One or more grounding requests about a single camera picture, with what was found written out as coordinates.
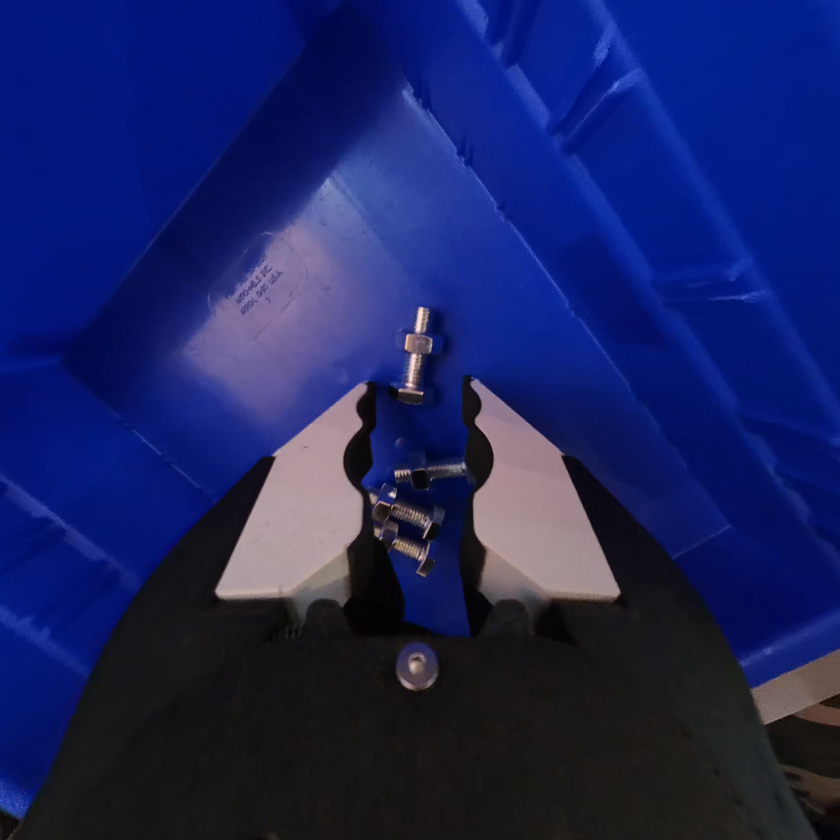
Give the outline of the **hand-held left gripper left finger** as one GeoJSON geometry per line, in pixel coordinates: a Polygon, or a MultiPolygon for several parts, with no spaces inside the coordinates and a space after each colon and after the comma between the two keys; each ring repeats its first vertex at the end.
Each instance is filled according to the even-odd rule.
{"type": "Polygon", "coordinates": [[[272,457],[215,588],[224,602],[351,598],[394,613],[394,570],[373,534],[362,479],[372,467],[375,386],[356,385],[272,457]]]}

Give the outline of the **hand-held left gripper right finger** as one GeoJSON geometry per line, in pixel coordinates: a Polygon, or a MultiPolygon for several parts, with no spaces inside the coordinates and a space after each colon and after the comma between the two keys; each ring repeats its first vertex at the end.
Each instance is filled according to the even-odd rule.
{"type": "Polygon", "coordinates": [[[564,454],[477,378],[463,384],[470,485],[459,547],[470,624],[518,602],[531,626],[554,602],[621,594],[564,454]]]}

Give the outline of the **steel hex bolt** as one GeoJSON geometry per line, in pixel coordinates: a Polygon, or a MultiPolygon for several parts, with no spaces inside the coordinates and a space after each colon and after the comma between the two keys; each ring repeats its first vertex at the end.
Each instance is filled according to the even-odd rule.
{"type": "Polygon", "coordinates": [[[430,484],[430,489],[434,483],[442,480],[463,479],[466,480],[471,486],[475,485],[476,483],[476,479],[470,472],[466,462],[463,459],[448,459],[442,461],[435,461],[432,463],[422,459],[415,459],[408,465],[394,468],[393,478],[395,483],[398,485],[408,485],[412,488],[409,481],[411,475],[411,468],[413,466],[420,465],[428,467],[430,478],[432,480],[430,484]]]}
{"type": "Polygon", "coordinates": [[[375,537],[383,544],[388,553],[399,553],[416,563],[427,554],[432,556],[434,545],[432,541],[400,535],[395,522],[375,521],[373,531],[375,537]]]}
{"type": "MultiPolygon", "coordinates": [[[[408,332],[429,333],[432,321],[432,311],[426,307],[418,307],[415,311],[413,327],[408,332]]],[[[427,360],[431,355],[405,353],[402,379],[389,384],[388,393],[391,399],[405,405],[423,405],[432,399],[432,389],[425,384],[425,370],[427,360]]]]}
{"type": "Polygon", "coordinates": [[[398,522],[420,531],[423,537],[427,512],[433,507],[424,507],[400,497],[395,487],[384,484],[380,489],[367,489],[374,522],[398,522]]]}

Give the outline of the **blue storage bin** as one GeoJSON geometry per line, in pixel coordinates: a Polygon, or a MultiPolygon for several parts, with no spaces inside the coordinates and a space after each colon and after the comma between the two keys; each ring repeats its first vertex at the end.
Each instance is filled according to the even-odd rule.
{"type": "Polygon", "coordinates": [[[2,2],[2,812],[258,458],[363,382],[451,456],[466,375],[751,686],[838,649],[838,2],[2,2]]]}

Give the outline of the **person's camouflage pants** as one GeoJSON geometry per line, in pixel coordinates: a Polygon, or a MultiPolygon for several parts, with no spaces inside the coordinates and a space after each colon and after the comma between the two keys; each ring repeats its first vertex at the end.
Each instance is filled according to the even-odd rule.
{"type": "Polygon", "coordinates": [[[839,695],[767,725],[797,801],[822,839],[839,838],[839,695]]]}

